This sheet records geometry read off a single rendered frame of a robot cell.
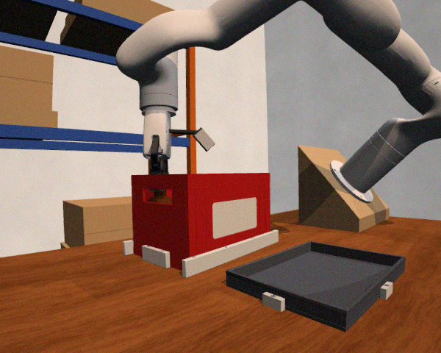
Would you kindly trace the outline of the red crate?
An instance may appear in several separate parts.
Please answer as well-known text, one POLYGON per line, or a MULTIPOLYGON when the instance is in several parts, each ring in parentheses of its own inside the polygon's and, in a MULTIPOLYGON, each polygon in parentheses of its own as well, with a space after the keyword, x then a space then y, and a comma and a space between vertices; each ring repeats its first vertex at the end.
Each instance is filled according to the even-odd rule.
POLYGON ((147 245, 182 260, 270 232, 270 185, 262 173, 131 175, 134 254, 147 245), (147 202, 168 189, 172 204, 147 202), (172 194, 171 194, 172 190, 172 194))

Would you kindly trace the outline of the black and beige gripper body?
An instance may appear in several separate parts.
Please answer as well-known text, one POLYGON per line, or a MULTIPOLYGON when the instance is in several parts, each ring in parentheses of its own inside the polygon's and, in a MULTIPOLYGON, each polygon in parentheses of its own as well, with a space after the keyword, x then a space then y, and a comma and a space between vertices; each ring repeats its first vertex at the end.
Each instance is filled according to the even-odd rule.
POLYGON ((150 160, 153 135, 159 135, 160 147, 158 156, 162 156, 163 154, 163 157, 169 160, 171 158, 171 133, 169 129, 171 129, 171 117, 176 115, 176 111, 164 108, 151 108, 143 110, 142 115, 145 116, 143 127, 143 156, 150 160))

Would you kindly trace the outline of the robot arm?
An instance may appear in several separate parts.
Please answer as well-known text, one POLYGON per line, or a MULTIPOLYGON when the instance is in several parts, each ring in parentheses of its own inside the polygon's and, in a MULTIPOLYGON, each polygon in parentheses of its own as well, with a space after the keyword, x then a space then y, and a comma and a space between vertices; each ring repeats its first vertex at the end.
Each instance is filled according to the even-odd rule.
POLYGON ((116 65, 138 82, 141 111, 177 111, 178 50, 224 50, 297 1, 319 12, 336 36, 378 68, 423 115, 389 119, 345 163, 329 164, 346 191, 371 203, 370 188, 419 145, 441 138, 441 73, 401 29, 392 0, 217 0, 204 10, 174 10, 131 34, 116 53, 116 65))

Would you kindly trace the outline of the brown bottle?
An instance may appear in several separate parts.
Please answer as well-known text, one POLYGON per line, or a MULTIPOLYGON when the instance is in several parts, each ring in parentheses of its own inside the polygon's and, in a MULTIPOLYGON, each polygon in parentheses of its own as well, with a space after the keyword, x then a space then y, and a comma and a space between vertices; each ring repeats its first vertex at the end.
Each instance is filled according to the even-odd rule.
POLYGON ((166 196, 166 189, 165 189, 165 191, 154 191, 154 196, 151 197, 147 202, 172 204, 172 198, 166 196))

